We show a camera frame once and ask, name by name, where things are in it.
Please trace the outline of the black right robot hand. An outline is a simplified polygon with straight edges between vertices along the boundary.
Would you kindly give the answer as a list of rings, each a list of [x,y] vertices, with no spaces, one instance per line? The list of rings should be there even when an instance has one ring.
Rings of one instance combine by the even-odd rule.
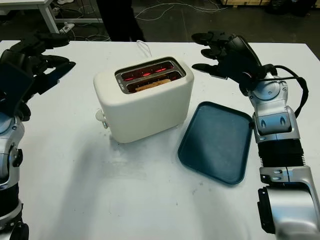
[[[218,64],[196,63],[192,68],[213,77],[231,79],[238,83],[244,96],[253,91],[261,76],[262,64],[248,42],[240,35],[227,34],[224,31],[194,33],[192,40],[208,48],[201,54]]]

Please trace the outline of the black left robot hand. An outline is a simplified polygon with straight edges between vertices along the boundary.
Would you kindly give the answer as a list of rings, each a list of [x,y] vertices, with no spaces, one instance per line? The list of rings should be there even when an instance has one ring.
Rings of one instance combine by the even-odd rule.
[[[2,64],[11,64],[32,78],[24,99],[48,91],[76,65],[66,57],[43,54],[46,50],[67,46],[69,42],[69,37],[63,33],[35,31],[1,54]]]

